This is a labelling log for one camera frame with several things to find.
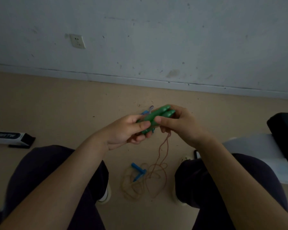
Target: floor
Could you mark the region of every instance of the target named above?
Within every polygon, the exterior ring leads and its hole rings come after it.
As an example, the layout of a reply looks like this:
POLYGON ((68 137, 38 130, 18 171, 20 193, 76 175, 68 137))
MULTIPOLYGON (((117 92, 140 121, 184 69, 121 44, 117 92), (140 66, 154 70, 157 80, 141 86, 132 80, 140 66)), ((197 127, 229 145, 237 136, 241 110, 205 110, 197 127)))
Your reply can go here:
MULTIPOLYGON (((266 121, 278 112, 288 112, 288 100, 0 73, 0 130, 27 132, 36 137, 34 147, 76 148, 92 132, 121 116, 167 103, 188 108, 220 141, 268 133, 266 121)), ((192 228, 198 209, 176 206, 170 196, 179 158, 192 155, 192 148, 176 134, 169 139, 168 183, 157 198, 145 193, 140 201, 126 201, 119 189, 123 171, 132 162, 153 163, 165 137, 157 130, 141 145, 125 145, 104 158, 112 197, 98 209, 107 229, 192 228)), ((27 152, 0 145, 0 207, 8 180, 27 152)), ((288 185, 284 189, 288 196, 288 185)))

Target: dark pants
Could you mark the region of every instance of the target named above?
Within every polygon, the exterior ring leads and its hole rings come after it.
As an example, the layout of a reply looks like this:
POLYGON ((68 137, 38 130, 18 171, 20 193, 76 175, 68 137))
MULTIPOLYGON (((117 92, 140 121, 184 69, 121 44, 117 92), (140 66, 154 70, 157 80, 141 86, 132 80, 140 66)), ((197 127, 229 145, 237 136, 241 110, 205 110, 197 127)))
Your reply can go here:
MULTIPOLYGON (((13 209, 72 153, 62 146, 35 148, 19 163, 8 184, 3 216, 13 209)), ((282 186, 271 168, 259 159, 234 154, 240 164, 288 211, 282 186)), ((85 189, 68 229, 105 229, 95 203, 105 193, 108 170, 102 161, 85 189)), ((200 208, 193 229, 234 229, 224 202, 201 159, 184 161, 175 174, 180 201, 200 208)))

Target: white wall socket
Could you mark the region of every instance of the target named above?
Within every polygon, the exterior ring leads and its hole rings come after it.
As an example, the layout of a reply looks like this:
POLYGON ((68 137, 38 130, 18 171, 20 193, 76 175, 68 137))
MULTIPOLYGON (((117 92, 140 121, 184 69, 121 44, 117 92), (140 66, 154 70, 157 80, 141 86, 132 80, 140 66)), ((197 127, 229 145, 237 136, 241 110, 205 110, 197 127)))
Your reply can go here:
POLYGON ((82 35, 69 34, 72 46, 75 48, 85 49, 82 35))

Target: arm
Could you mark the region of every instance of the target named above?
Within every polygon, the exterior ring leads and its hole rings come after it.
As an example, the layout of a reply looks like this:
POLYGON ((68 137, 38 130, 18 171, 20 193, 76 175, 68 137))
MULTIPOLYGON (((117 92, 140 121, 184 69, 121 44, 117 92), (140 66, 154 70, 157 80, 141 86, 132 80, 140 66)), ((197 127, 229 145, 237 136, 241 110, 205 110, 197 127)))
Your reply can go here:
POLYGON ((1 229, 67 229, 78 202, 104 154, 125 143, 139 144, 150 122, 125 116, 87 138, 39 184, 0 225, 1 229))
POLYGON ((236 229, 288 229, 288 213, 202 128, 190 112, 172 105, 174 119, 157 116, 161 131, 175 131, 196 148, 213 178, 236 229))

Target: person's left hand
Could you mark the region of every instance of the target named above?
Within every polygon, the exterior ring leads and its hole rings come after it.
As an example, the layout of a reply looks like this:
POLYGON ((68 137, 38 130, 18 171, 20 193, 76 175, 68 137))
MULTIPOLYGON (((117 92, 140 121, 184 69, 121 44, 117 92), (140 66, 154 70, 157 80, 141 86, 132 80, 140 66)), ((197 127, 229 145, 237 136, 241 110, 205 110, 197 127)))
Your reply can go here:
POLYGON ((136 123, 142 115, 127 115, 108 126, 100 129, 97 134, 101 134, 106 140, 109 150, 118 148, 125 143, 139 144, 146 138, 150 138, 152 132, 143 135, 140 133, 150 127, 150 121, 136 123))

